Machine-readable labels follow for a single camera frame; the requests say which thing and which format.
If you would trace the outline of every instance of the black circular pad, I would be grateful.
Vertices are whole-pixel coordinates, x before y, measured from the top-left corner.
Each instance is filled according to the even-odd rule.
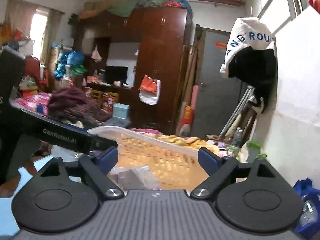
[[[243,200],[248,207],[260,211],[273,210],[281,203],[281,199],[277,194],[264,189],[247,192],[244,194]]]
[[[302,212],[301,199],[290,185],[269,178],[248,178],[224,188],[215,207],[226,222],[261,234],[296,226]]]
[[[77,228],[99,208],[96,193],[88,186],[57,177],[29,181],[12,200],[12,213],[24,229],[59,233]]]

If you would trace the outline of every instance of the gray ribbed surface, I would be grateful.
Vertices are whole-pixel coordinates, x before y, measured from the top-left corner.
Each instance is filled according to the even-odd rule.
[[[136,191],[107,201],[86,225],[59,235],[20,231],[15,240],[295,240],[292,232],[253,236],[238,232],[214,214],[207,202],[188,198],[184,191]]]

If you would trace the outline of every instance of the gray door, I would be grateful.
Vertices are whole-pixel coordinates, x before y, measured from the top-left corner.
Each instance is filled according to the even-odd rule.
[[[219,135],[245,92],[245,89],[240,91],[240,80],[222,78],[220,74],[226,54],[220,42],[228,43],[229,37],[230,34],[206,32],[192,137],[205,139],[207,134]]]

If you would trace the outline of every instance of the light blue box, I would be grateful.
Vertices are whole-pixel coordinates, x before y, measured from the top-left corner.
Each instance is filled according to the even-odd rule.
[[[120,103],[115,103],[113,105],[112,116],[122,118],[122,119],[128,119],[129,118],[129,110],[130,110],[130,106],[123,105]]]

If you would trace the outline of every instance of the pink sheet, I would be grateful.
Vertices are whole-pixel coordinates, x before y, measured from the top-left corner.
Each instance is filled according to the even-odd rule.
[[[35,95],[28,96],[26,98],[17,98],[15,102],[32,111],[36,111],[37,105],[41,104],[43,106],[44,115],[48,115],[47,106],[50,98],[51,94],[38,93]]]

